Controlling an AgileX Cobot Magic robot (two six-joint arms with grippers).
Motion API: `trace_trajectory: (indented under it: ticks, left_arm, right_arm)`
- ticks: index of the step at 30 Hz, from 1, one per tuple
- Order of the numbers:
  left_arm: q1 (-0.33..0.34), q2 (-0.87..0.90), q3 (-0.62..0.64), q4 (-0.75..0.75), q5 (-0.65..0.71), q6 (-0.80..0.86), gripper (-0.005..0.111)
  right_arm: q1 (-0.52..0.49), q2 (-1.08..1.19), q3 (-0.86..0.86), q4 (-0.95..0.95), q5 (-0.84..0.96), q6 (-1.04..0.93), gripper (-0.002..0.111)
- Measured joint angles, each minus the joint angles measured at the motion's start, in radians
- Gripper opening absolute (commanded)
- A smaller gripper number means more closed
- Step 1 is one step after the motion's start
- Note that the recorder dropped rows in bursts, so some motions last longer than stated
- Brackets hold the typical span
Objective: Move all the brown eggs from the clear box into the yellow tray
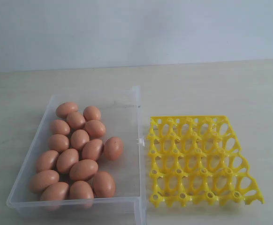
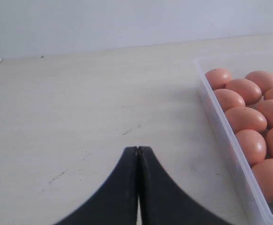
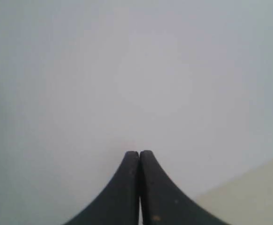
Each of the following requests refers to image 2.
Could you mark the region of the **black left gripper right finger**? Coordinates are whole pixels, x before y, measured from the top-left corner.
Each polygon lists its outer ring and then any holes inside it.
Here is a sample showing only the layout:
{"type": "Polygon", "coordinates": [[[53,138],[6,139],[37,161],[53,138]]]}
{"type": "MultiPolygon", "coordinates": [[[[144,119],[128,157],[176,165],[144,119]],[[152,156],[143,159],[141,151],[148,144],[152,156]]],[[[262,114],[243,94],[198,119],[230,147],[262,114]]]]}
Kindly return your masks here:
{"type": "Polygon", "coordinates": [[[216,225],[218,218],[185,194],[151,147],[138,148],[138,193],[144,225],[216,225]]]}

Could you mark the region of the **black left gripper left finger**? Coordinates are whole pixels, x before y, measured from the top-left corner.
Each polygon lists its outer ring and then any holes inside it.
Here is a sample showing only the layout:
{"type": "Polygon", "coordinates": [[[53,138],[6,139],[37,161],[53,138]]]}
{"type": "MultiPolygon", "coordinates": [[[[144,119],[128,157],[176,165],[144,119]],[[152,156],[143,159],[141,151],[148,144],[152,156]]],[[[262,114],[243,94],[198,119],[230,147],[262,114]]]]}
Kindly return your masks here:
{"type": "Polygon", "coordinates": [[[137,163],[137,147],[126,147],[101,187],[56,224],[135,225],[138,208],[137,163]]]}

